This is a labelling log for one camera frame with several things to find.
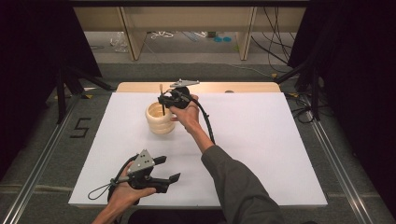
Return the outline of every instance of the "wire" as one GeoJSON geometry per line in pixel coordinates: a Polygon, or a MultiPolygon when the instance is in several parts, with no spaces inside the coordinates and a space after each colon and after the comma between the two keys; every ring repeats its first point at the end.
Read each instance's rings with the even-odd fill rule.
{"type": "MultiPolygon", "coordinates": [[[[291,114],[293,115],[294,119],[297,119],[301,123],[310,123],[310,122],[312,122],[314,120],[314,118],[311,118],[309,120],[302,119],[302,115],[312,111],[313,108],[308,103],[306,103],[305,101],[300,99],[301,94],[299,94],[298,97],[291,96],[291,94],[287,94],[287,93],[285,93],[285,95],[286,95],[286,99],[294,100],[295,103],[298,106],[300,106],[299,108],[292,109],[290,111],[291,114]]],[[[319,105],[319,106],[317,106],[317,108],[324,108],[324,107],[329,107],[329,106],[328,105],[319,105]]]]}
{"type": "Polygon", "coordinates": [[[264,32],[262,32],[262,35],[267,39],[267,40],[269,40],[269,41],[272,41],[274,44],[277,44],[277,45],[283,45],[285,48],[288,48],[288,49],[291,49],[291,46],[289,46],[289,45],[284,45],[284,44],[281,44],[281,43],[278,43],[278,42],[275,42],[274,40],[271,40],[270,38],[268,38],[268,36],[266,36],[265,35],[265,33],[264,32]]]}
{"type": "Polygon", "coordinates": [[[291,35],[291,38],[293,38],[293,40],[295,40],[296,38],[294,37],[294,35],[292,35],[291,33],[289,33],[291,35]]]}
{"type": "MultiPolygon", "coordinates": [[[[289,55],[289,53],[288,53],[287,50],[286,50],[286,45],[284,45],[283,42],[282,42],[282,38],[281,38],[281,36],[280,36],[280,31],[279,31],[279,23],[278,23],[279,8],[278,8],[278,7],[275,7],[275,14],[276,14],[276,21],[275,21],[275,24],[273,24],[273,23],[271,22],[271,19],[269,18],[268,13],[267,13],[265,7],[264,7],[263,9],[264,9],[264,12],[265,12],[265,16],[267,17],[267,20],[269,21],[269,23],[270,23],[270,25],[271,25],[271,28],[272,28],[272,30],[273,30],[273,36],[272,36],[271,39],[269,39],[264,33],[262,33],[262,34],[264,35],[264,37],[266,37],[267,39],[269,39],[269,40],[271,41],[271,42],[270,42],[270,48],[269,48],[269,49],[271,49],[273,43],[279,44],[279,45],[282,47],[282,51],[283,51],[283,53],[284,53],[284,55],[285,55],[285,58],[286,58],[287,61],[288,61],[290,55],[289,55]],[[279,43],[277,43],[277,42],[274,41],[274,37],[275,37],[275,36],[277,37],[279,43]]],[[[271,66],[274,70],[276,70],[277,72],[286,73],[286,72],[284,72],[284,71],[279,71],[279,70],[275,69],[275,68],[271,65],[271,61],[270,61],[269,55],[268,55],[268,63],[269,63],[270,66],[271,66]]]]}
{"type": "MultiPolygon", "coordinates": [[[[152,54],[154,54],[154,56],[157,58],[157,60],[158,60],[160,63],[166,63],[166,62],[162,61],[162,60],[158,57],[157,53],[154,52],[154,50],[152,50],[151,47],[150,47],[145,41],[143,41],[143,44],[148,48],[148,51],[150,51],[152,54]]],[[[254,69],[254,68],[238,66],[238,65],[234,65],[234,64],[230,64],[230,63],[222,63],[222,64],[229,65],[229,66],[235,67],[235,68],[251,70],[251,71],[257,72],[257,73],[259,73],[259,74],[261,74],[261,75],[263,75],[263,76],[265,76],[265,77],[271,77],[270,75],[264,74],[264,73],[260,72],[259,70],[254,69]]]]}
{"type": "Polygon", "coordinates": [[[278,56],[276,56],[273,52],[271,52],[270,50],[266,49],[265,47],[263,47],[262,45],[260,45],[254,38],[253,36],[251,37],[251,39],[259,46],[259,48],[265,50],[267,53],[271,54],[272,56],[278,58],[282,63],[287,63],[286,61],[284,61],[283,59],[279,58],[278,56]]]}
{"type": "Polygon", "coordinates": [[[205,112],[204,109],[202,108],[201,104],[200,104],[197,100],[195,100],[195,99],[192,98],[192,97],[191,97],[191,100],[192,100],[193,102],[195,102],[195,104],[198,105],[199,108],[201,109],[202,114],[204,115],[204,119],[205,119],[205,122],[206,122],[207,130],[209,131],[210,140],[212,140],[213,144],[216,144],[216,142],[215,142],[215,136],[213,135],[212,127],[210,126],[209,116],[206,114],[206,112],[205,112]]]}
{"type": "Polygon", "coordinates": [[[164,38],[172,38],[173,35],[171,33],[167,33],[166,31],[158,31],[158,33],[153,32],[151,39],[155,39],[157,37],[164,37],[164,38]]]}
{"type": "Polygon", "coordinates": [[[129,162],[134,161],[134,160],[136,159],[136,157],[137,157],[137,155],[131,157],[127,162],[125,162],[125,163],[122,165],[122,167],[121,167],[121,169],[119,170],[119,172],[117,173],[116,177],[113,178],[113,179],[111,179],[109,184],[103,185],[102,187],[99,187],[99,188],[97,188],[97,189],[92,190],[92,191],[88,194],[88,198],[89,198],[90,200],[96,200],[96,199],[100,198],[100,197],[106,192],[106,190],[108,190],[108,189],[110,188],[110,186],[117,186],[117,185],[119,184],[119,178],[120,178],[120,176],[121,176],[121,174],[122,174],[122,171],[123,171],[123,170],[125,169],[125,167],[129,164],[129,162]],[[103,190],[102,193],[99,194],[99,196],[97,196],[97,197],[95,197],[95,198],[92,198],[92,197],[91,197],[91,194],[92,194],[92,193],[96,192],[96,191],[99,190],[99,189],[103,189],[103,188],[105,188],[105,189],[103,190]]]}

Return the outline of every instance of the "floor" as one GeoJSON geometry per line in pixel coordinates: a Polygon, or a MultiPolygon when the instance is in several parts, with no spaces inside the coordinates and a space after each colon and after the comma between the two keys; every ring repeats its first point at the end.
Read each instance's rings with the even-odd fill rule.
{"type": "MultiPolygon", "coordinates": [[[[257,33],[253,37],[279,59],[269,56],[252,42],[247,60],[241,61],[234,33],[218,33],[219,37],[230,37],[230,42],[215,42],[213,38],[200,36],[192,40],[192,33],[168,33],[172,37],[151,38],[154,34],[148,34],[142,54],[134,62],[128,52],[111,46],[118,38],[117,33],[86,33],[86,36],[102,71],[102,80],[113,87],[122,81],[156,78],[176,81],[180,77],[189,79],[197,76],[202,81],[271,81],[273,76],[281,76],[290,70],[282,63],[282,60],[287,60],[287,54],[266,38],[271,38],[272,34],[257,33]]],[[[294,36],[281,34],[282,43],[292,47],[294,36]]],[[[295,80],[293,77],[282,83],[281,90],[294,93],[295,80]]],[[[68,204],[111,95],[111,92],[96,88],[85,80],[81,83],[86,88],[95,89],[86,91],[84,97],[70,96],[67,99],[69,113],[62,125],[56,125],[56,94],[49,97],[48,108],[43,111],[26,148],[0,183],[2,220],[10,215],[8,210],[18,210],[11,213],[15,215],[12,223],[89,223],[100,212],[101,208],[80,209],[68,204]],[[87,125],[88,131],[77,130],[78,122],[87,125]],[[19,198],[21,190],[26,188],[32,191],[26,191],[25,199],[19,198]]],[[[296,126],[329,204],[322,208],[283,207],[286,223],[310,220],[317,223],[396,223],[359,160],[353,157],[331,109],[320,109],[320,121],[306,122],[311,119],[310,114],[297,113],[309,104],[309,94],[288,99],[290,111],[295,110],[292,113],[296,116],[296,126]]],[[[321,94],[320,104],[326,105],[325,93],[321,94]]],[[[132,212],[128,211],[121,223],[126,223],[132,212]]]]}

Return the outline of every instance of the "gray sleeve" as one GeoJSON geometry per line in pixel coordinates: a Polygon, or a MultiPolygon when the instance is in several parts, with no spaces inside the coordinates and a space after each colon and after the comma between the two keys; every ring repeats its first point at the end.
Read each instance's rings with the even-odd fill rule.
{"type": "Polygon", "coordinates": [[[213,177],[227,223],[284,223],[279,206],[245,164],[218,146],[207,149],[201,160],[213,177]]]}

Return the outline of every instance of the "black stand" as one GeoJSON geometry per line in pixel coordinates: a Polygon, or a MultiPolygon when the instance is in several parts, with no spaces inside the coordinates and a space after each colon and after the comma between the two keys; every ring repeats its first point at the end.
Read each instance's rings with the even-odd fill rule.
{"type": "Polygon", "coordinates": [[[319,70],[323,69],[323,65],[326,60],[329,59],[337,36],[342,28],[342,23],[346,20],[346,16],[351,11],[349,2],[351,2],[351,0],[342,0],[340,3],[335,3],[337,6],[321,29],[318,40],[307,59],[284,76],[275,79],[275,83],[280,84],[290,77],[300,74],[294,87],[297,92],[301,92],[306,91],[309,85],[311,86],[311,111],[316,120],[320,120],[318,115],[319,70]]]}
{"type": "Polygon", "coordinates": [[[64,96],[64,84],[71,91],[72,94],[81,94],[84,92],[84,88],[81,86],[79,82],[79,78],[84,78],[89,80],[91,83],[101,87],[106,91],[115,91],[116,89],[107,85],[105,82],[98,80],[95,77],[92,77],[83,71],[77,69],[76,67],[67,66],[66,68],[61,68],[59,74],[57,76],[56,90],[58,93],[58,124],[62,122],[64,119],[64,115],[66,113],[66,99],[64,96]]]}

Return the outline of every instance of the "white table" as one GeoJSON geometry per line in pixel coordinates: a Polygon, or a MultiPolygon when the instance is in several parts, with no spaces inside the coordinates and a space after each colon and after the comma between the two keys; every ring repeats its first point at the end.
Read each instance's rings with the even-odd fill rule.
{"type": "MultiPolygon", "coordinates": [[[[70,204],[104,206],[107,193],[91,201],[89,192],[109,183],[127,159],[146,148],[153,158],[167,157],[166,163],[154,167],[153,177],[181,176],[167,193],[143,198],[139,206],[219,207],[213,180],[184,128],[177,123],[167,135],[149,131],[144,112],[158,95],[112,94],[70,204]]],[[[216,143],[246,164],[280,206],[327,204],[283,93],[200,93],[199,97],[210,115],[216,143]]]]}

